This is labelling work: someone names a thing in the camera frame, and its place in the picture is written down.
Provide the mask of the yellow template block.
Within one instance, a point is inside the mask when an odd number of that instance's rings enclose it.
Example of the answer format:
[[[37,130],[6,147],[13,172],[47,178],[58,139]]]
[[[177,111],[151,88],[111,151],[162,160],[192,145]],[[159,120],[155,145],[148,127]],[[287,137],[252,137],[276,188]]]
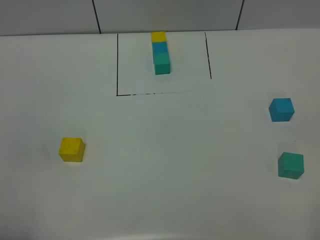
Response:
[[[166,42],[167,37],[166,33],[164,31],[158,31],[158,32],[152,32],[151,33],[151,42],[152,43],[160,43],[160,42]]]

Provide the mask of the blue template block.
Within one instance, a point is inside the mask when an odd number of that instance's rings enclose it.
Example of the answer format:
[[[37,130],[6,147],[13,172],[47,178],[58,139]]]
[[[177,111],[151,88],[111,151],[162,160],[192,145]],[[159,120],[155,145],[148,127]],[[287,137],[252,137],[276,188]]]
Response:
[[[152,52],[153,54],[168,53],[169,51],[167,42],[152,42]]]

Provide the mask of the green template block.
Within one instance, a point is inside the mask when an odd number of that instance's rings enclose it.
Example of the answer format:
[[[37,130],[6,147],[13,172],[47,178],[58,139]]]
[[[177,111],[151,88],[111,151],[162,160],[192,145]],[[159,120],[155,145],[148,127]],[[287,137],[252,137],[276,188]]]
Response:
[[[171,73],[171,62],[168,52],[153,54],[154,71],[156,75]]]

